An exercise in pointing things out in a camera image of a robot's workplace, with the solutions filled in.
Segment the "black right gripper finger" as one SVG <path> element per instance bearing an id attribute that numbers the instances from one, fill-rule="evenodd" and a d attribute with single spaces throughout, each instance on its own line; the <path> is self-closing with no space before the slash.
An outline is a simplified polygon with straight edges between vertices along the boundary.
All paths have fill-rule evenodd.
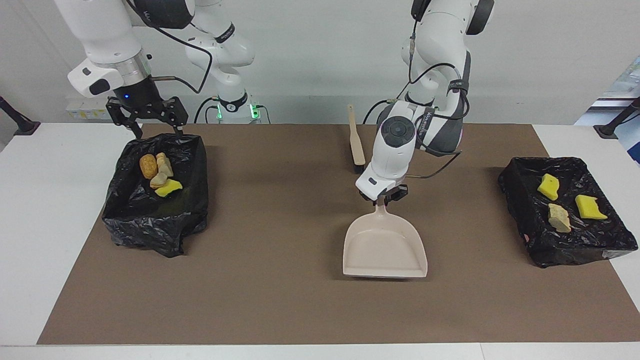
<path id="1" fill-rule="evenodd" d="M 105 107 L 115 126 L 123 126 L 134 134 L 135 139 L 142 139 L 143 132 L 137 123 L 138 116 L 135 112 L 125 115 L 122 110 L 123 105 L 116 97 L 108 97 Z"/>
<path id="2" fill-rule="evenodd" d="M 171 126 L 177 136 L 183 136 L 183 126 L 186 125 L 189 114 L 178 96 L 150 103 L 150 114 L 152 119 Z"/>

